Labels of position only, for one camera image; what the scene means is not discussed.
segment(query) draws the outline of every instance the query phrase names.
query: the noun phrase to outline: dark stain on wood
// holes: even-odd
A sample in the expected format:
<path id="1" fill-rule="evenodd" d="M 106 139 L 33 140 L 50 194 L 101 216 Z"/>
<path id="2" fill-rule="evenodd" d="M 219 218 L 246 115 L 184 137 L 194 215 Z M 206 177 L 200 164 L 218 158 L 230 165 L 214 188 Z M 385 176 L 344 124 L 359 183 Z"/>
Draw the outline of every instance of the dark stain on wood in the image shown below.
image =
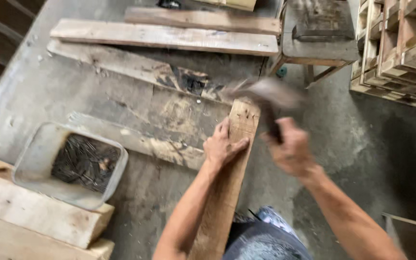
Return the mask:
<path id="1" fill-rule="evenodd" d="M 169 76 L 165 77 L 165 80 L 163 80 L 162 78 L 158 77 L 157 78 L 157 82 L 164 85 L 164 86 L 168 86 L 168 87 L 172 87 L 172 88 L 176 88 L 176 86 L 174 85 L 173 81 L 171 81 Z"/>
<path id="2" fill-rule="evenodd" d="M 190 73 L 186 69 L 179 68 L 173 65 L 170 66 L 171 71 L 176 77 L 177 84 L 182 90 L 197 96 L 202 95 L 203 88 L 205 88 L 205 81 L 207 80 L 206 76 L 197 76 L 193 73 Z"/>

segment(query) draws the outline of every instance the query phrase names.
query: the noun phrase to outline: wood stack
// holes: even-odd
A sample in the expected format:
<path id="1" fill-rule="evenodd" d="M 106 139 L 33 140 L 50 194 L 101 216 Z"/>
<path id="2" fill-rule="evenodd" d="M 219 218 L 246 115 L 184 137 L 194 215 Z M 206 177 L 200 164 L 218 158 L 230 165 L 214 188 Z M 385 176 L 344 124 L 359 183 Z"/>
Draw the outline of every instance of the wood stack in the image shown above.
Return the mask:
<path id="1" fill-rule="evenodd" d="M 363 0 L 350 89 L 416 107 L 416 0 Z"/>
<path id="2" fill-rule="evenodd" d="M 0 259 L 107 260 L 114 243 L 98 238 L 114 207 L 83 210 L 15 185 L 0 161 Z"/>

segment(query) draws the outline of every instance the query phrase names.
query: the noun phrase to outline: wrist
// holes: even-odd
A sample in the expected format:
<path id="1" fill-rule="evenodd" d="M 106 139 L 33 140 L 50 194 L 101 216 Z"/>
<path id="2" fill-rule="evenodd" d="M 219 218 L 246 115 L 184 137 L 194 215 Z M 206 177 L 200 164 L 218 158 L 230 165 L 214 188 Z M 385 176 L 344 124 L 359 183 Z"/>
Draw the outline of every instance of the wrist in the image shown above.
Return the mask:
<path id="1" fill-rule="evenodd" d="M 303 174 L 298 176 L 298 180 L 304 185 L 308 186 L 312 183 L 318 182 L 322 175 L 325 175 L 324 169 L 319 164 L 313 162 L 307 165 Z"/>
<path id="2" fill-rule="evenodd" d="M 206 172 L 207 174 L 218 175 L 218 173 L 222 169 L 222 163 L 207 159 L 205 160 L 201 168 L 204 169 L 204 172 Z"/>

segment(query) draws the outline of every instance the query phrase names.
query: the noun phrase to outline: metal container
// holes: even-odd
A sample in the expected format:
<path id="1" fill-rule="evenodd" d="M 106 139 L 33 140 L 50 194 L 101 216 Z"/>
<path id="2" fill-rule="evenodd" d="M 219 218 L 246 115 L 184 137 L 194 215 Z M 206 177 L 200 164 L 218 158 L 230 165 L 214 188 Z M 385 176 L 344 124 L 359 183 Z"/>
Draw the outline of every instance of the metal container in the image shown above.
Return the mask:
<path id="1" fill-rule="evenodd" d="M 53 176 L 51 171 L 59 150 L 71 134 L 78 134 L 112 145 L 120 150 L 115 168 L 104 193 L 91 191 L 79 184 L 69 184 Z M 128 152 L 119 143 L 53 122 L 42 123 L 27 142 L 12 171 L 15 184 L 86 210 L 95 210 L 115 192 L 121 179 Z"/>

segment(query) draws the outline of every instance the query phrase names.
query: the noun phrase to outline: workbench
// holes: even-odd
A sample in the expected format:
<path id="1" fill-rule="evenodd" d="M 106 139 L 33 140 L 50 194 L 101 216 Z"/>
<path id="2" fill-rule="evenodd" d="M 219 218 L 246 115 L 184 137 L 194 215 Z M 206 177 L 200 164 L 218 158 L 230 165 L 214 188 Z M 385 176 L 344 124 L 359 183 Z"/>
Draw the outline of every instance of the workbench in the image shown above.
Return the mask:
<path id="1" fill-rule="evenodd" d="M 189 146 L 202 148 L 230 106 L 153 86 L 117 73 L 49 54 L 49 31 L 60 18 L 123 21 L 140 0 L 48 0 L 0 78 L 0 160 L 14 164 L 27 139 L 45 121 L 68 123 L 74 111 Z M 258 1 L 255 14 L 275 17 L 279 0 Z M 226 9 L 182 1 L 183 9 Z M 156 48 L 126 50 L 207 73 L 211 81 L 259 77 L 267 57 Z M 129 151 L 120 184 L 109 201 L 116 207 L 105 237 L 116 243 L 112 259 L 151 259 L 166 220 L 196 172 Z"/>

